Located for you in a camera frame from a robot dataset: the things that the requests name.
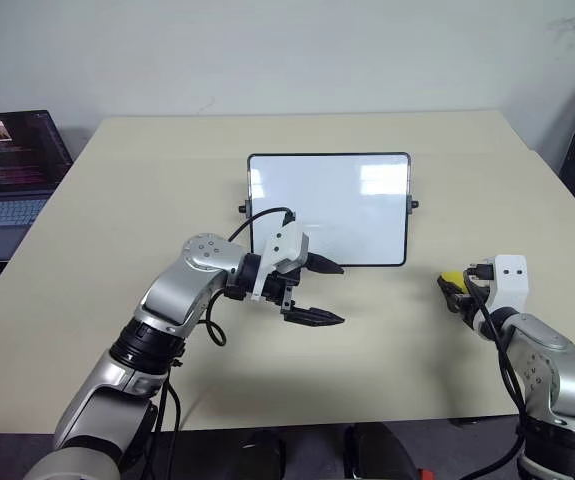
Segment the cable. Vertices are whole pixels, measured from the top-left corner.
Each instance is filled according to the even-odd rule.
[[[485,323],[491,331],[493,337],[492,340],[496,344],[496,349],[498,350],[498,363],[500,366],[500,373],[503,378],[503,383],[505,384],[507,393],[509,393],[512,401],[516,404],[518,413],[522,416],[526,413],[525,401],[523,399],[520,384],[518,383],[518,378],[516,378],[516,373],[514,372],[509,357],[507,356],[507,349],[505,346],[503,346],[500,335],[498,334],[498,330],[496,329],[494,323],[491,321],[491,315],[485,306],[485,302],[482,300],[482,298],[480,298],[479,292],[477,290],[478,286],[470,280],[466,272],[463,274],[463,278],[469,293],[474,299],[474,302],[476,302],[476,306],[480,309],[485,319]]]
[[[507,463],[511,461],[512,458],[516,456],[518,451],[522,448],[524,441],[525,437],[522,434],[518,435],[518,438],[516,439],[512,447],[500,459],[496,460],[494,463],[486,466],[485,468],[481,468],[480,470],[476,470],[475,472],[472,472],[469,475],[465,475],[460,480],[474,480],[475,478],[480,478],[484,475],[487,475],[491,472],[498,470],[501,467],[504,467],[505,465],[507,465]]]
[[[178,431],[180,430],[180,398],[174,387],[169,384],[169,394],[174,400],[174,405],[176,407],[176,418],[174,419],[174,431],[171,437],[171,444],[169,446],[169,456],[167,457],[167,480],[171,480],[171,472],[174,467],[174,455],[176,454],[176,437],[178,437]]]
[[[507,389],[507,393],[509,394],[510,398],[516,405],[516,408],[518,409],[519,421],[522,421],[523,417],[526,415],[525,400],[523,398],[523,393],[520,388],[520,384],[518,383],[518,378],[516,378],[516,372],[514,372],[514,368],[511,365],[511,361],[507,356],[507,347],[503,345],[502,340],[500,339],[500,335],[498,334],[498,330],[496,329],[496,326],[491,320],[489,310],[487,310],[485,302],[479,295],[478,286],[471,281],[469,275],[467,275],[467,272],[463,273],[463,279],[465,281],[467,289],[469,290],[469,293],[471,294],[471,297],[474,299],[474,302],[476,303],[476,306],[480,309],[485,319],[485,323],[487,324],[487,327],[491,331],[491,336],[493,337],[492,340],[494,341],[496,349],[498,350],[498,367],[500,368],[500,376],[503,380],[505,388]],[[512,458],[516,456],[516,454],[522,448],[524,441],[525,437],[521,432],[518,434],[518,438],[516,438],[516,441],[514,442],[511,449],[505,455],[503,455],[500,459],[496,460],[494,463],[462,477],[461,480],[473,480],[475,478],[482,477],[503,467]]]
[[[290,215],[291,218],[294,218],[294,212],[292,212],[289,208],[287,207],[274,207],[274,208],[268,208],[267,210],[263,210],[262,212],[258,212],[256,215],[252,215],[251,217],[249,217],[247,220],[245,220],[240,227],[238,227],[236,229],[236,231],[234,233],[232,233],[229,238],[227,239],[227,241],[231,242],[234,240],[234,238],[236,238],[238,236],[238,234],[240,232],[242,232],[245,227],[247,225],[249,225],[250,223],[252,223],[254,220],[260,218],[260,217],[264,217],[265,215],[268,215],[270,213],[276,213],[276,212],[285,212],[286,215]]]
[[[209,303],[207,304],[207,310],[205,312],[205,318],[198,321],[198,325],[205,325],[207,327],[207,333],[209,334],[209,338],[218,345],[219,347],[224,347],[227,343],[227,335],[225,335],[225,331],[222,329],[220,325],[216,322],[212,321],[211,319],[211,311],[214,308],[214,303],[218,300],[222,294],[225,293],[224,289],[217,290],[214,293],[214,296],[211,297]]]
[[[145,467],[140,475],[140,480],[147,480],[149,476],[154,476],[153,465],[158,448],[158,437],[163,427],[163,418],[165,416],[165,405],[167,404],[167,391],[169,389],[169,375],[163,382],[163,388],[160,391],[160,402],[158,403],[158,415],[156,416],[156,427],[149,446],[149,454],[145,455]]]

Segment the tabletop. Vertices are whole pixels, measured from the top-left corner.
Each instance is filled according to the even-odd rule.
[[[229,343],[197,327],[172,374],[183,428],[513,412],[493,345],[447,311],[436,277],[523,254],[528,311],[575,342],[575,200],[499,113],[115,117],[0,276],[0,432],[52,432],[183,242],[241,223],[250,154],[366,151],[411,155],[407,263],[304,274],[294,299],[347,319],[334,327],[218,302]]]

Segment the robotic arm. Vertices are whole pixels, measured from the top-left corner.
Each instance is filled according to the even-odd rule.
[[[487,282],[487,286],[472,279]],[[529,293],[527,264],[518,255],[498,255],[463,275],[438,278],[450,311],[481,337],[498,333],[511,367],[524,386],[518,458],[523,479],[575,479],[575,346],[533,315],[522,313]],[[489,321],[478,299],[484,299]]]
[[[295,307],[292,291],[302,267],[319,273],[343,270],[309,253],[307,236],[292,220],[286,216],[262,256],[213,234],[189,239],[67,407],[56,428],[54,452],[25,479],[113,480],[136,463],[157,416],[150,399],[219,290],[235,300],[247,293],[256,301],[265,297],[280,305],[286,321],[308,326],[342,323],[331,312]]]

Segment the white wall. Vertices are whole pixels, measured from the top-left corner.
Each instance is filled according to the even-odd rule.
[[[557,168],[575,0],[0,0],[0,111],[30,108],[74,154],[115,114],[498,108]]]

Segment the white whiteboard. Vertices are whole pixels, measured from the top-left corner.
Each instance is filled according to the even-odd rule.
[[[406,153],[254,154],[248,159],[251,213],[288,207],[309,250],[341,265],[402,265],[406,258],[410,159]],[[254,221],[252,250],[282,223]]]

